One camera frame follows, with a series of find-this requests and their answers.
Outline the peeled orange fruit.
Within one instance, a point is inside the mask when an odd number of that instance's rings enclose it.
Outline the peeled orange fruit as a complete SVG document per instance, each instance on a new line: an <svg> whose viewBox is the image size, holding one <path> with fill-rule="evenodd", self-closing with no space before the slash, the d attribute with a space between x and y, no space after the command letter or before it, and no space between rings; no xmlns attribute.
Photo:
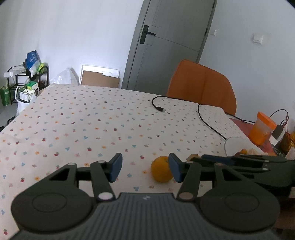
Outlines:
<svg viewBox="0 0 295 240"><path fill-rule="evenodd" d="M264 152L259 152L254 148L247 150L247 155L264 155Z"/></svg>

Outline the green-brown fruit on table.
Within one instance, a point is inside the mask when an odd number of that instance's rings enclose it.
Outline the green-brown fruit on table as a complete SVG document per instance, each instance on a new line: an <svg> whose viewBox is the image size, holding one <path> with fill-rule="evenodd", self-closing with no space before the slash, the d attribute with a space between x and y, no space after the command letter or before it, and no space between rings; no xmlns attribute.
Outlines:
<svg viewBox="0 0 295 240"><path fill-rule="evenodd" d="M200 156L196 153L193 153L187 157L186 162L192 161L195 158L200 158Z"/></svg>

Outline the large orange on table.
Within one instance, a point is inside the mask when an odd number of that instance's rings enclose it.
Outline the large orange on table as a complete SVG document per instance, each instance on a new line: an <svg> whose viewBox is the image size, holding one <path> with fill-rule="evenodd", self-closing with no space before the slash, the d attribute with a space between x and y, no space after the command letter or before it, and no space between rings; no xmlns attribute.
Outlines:
<svg viewBox="0 0 295 240"><path fill-rule="evenodd" d="M156 158L151 164L150 171L153 179L159 183L167 183L173 178L167 156Z"/></svg>

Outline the white round plate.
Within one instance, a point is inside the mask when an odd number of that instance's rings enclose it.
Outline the white round plate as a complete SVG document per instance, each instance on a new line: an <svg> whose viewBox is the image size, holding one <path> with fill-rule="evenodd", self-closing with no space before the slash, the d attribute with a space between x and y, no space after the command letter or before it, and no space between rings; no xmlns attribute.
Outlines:
<svg viewBox="0 0 295 240"><path fill-rule="evenodd" d="M225 141L225 153L227 156L234 156L237 153L240 153L241 150L249 150L254 148L259 152L263 152L260 148L254 145L250 140L239 137L230 137Z"/></svg>

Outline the dotted white tablecloth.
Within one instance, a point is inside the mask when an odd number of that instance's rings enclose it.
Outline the dotted white tablecloth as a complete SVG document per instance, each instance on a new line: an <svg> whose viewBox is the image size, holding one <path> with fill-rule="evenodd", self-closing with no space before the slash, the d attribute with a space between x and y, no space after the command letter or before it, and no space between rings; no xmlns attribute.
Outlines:
<svg viewBox="0 0 295 240"><path fill-rule="evenodd" d="M50 85L1 132L1 239L18 228L11 203L60 167L87 167L123 156L115 194L177 193L175 181L157 183L150 165L175 153L186 160L225 155L225 140L246 135L219 107L155 98L118 88Z"/></svg>

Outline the orange red table mat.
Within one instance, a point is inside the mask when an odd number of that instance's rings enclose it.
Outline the orange red table mat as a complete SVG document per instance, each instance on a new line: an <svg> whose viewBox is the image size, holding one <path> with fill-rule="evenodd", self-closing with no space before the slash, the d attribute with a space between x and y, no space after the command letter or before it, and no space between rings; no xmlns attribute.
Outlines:
<svg viewBox="0 0 295 240"><path fill-rule="evenodd" d="M249 132L251 131L251 129L253 128L252 124L247 124L244 123L243 121L239 120L239 119L234 119L233 117L230 116L230 120L232 120L238 127L239 129L246 135L249 135ZM259 148L263 151L268 153L269 155L277 155L275 153L275 151L273 150L273 147L269 141L270 139L270 134L268 135L268 139L264 142L263 145L259 146Z"/></svg>

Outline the orange lidded plastic cup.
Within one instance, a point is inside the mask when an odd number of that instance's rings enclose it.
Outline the orange lidded plastic cup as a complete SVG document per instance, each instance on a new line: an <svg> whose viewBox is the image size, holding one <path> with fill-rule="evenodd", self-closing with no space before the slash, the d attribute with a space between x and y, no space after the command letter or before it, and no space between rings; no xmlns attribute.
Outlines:
<svg viewBox="0 0 295 240"><path fill-rule="evenodd" d="M260 147L270 138L276 127L277 124L270 117L263 112L258 112L256 122L250 130L248 138L253 144Z"/></svg>

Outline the white power adapter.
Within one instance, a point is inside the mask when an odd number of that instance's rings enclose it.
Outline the white power adapter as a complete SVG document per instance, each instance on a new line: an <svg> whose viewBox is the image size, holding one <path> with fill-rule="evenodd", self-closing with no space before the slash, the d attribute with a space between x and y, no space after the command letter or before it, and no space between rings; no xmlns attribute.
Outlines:
<svg viewBox="0 0 295 240"><path fill-rule="evenodd" d="M272 137L279 141L284 136L284 133L284 127L278 124L275 130L272 132Z"/></svg>

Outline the orange chair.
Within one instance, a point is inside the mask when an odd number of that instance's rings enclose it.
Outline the orange chair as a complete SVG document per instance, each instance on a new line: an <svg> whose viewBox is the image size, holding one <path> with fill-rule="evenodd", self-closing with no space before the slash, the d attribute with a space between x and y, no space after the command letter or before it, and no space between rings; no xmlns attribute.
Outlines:
<svg viewBox="0 0 295 240"><path fill-rule="evenodd" d="M221 73L187 59L178 64L166 96L221 107L231 115L237 110L235 93L229 80Z"/></svg>

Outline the white framed board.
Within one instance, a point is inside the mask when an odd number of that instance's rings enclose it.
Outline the white framed board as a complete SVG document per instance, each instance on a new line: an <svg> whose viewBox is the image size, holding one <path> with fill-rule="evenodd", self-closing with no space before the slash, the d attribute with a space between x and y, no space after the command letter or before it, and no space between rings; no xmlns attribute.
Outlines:
<svg viewBox="0 0 295 240"><path fill-rule="evenodd" d="M119 69L114 68L105 68L101 66L90 66L90 65L83 65L81 69L81 77L79 79L79 84L81 85L81 78L84 71L92 71L96 73L102 73L104 76L113 76L115 78L119 78Z"/></svg>

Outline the white plastic bag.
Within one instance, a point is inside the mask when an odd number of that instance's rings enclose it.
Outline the white plastic bag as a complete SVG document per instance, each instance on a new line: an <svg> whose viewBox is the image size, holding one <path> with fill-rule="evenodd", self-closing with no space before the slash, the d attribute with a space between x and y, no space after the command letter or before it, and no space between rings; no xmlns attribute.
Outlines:
<svg viewBox="0 0 295 240"><path fill-rule="evenodd" d="M66 68L49 81L50 84L78 85L79 79L72 68Z"/></svg>

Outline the green white box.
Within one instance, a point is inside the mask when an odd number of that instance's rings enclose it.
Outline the green white box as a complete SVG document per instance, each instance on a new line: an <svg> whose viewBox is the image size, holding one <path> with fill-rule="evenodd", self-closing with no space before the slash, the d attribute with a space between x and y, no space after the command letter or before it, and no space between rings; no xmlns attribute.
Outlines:
<svg viewBox="0 0 295 240"><path fill-rule="evenodd" d="M22 102L30 102L32 97L39 94L39 85L35 81L28 81L23 87L18 88L18 99Z"/></svg>

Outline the black metal shelf rack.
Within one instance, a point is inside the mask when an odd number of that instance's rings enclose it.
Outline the black metal shelf rack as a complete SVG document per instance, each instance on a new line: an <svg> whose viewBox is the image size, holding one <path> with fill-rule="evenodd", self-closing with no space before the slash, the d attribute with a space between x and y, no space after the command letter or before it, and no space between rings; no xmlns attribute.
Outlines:
<svg viewBox="0 0 295 240"><path fill-rule="evenodd" d="M11 104L16 103L17 87L24 87L25 84L32 80L38 83L39 89L42 90L49 85L49 67L41 64L40 70L34 75L30 76L30 72L24 66L13 66L4 72L4 77L7 78L6 85L9 90L9 97Z"/></svg>

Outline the grey door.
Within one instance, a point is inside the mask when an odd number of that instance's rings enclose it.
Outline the grey door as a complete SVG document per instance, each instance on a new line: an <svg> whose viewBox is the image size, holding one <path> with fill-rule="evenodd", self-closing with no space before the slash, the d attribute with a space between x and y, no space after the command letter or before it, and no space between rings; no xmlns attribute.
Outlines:
<svg viewBox="0 0 295 240"><path fill-rule="evenodd" d="M122 88L165 95L178 64L199 62L216 1L143 1ZM143 26L147 35L140 44Z"/></svg>

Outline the white wall switch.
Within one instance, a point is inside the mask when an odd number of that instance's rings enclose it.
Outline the white wall switch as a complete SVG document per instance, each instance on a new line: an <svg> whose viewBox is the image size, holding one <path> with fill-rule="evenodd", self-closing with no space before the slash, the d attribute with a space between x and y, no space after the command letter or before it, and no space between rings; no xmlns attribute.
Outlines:
<svg viewBox="0 0 295 240"><path fill-rule="evenodd" d="M263 44L263 35L262 34L254 34L253 35L253 42L256 44Z"/></svg>

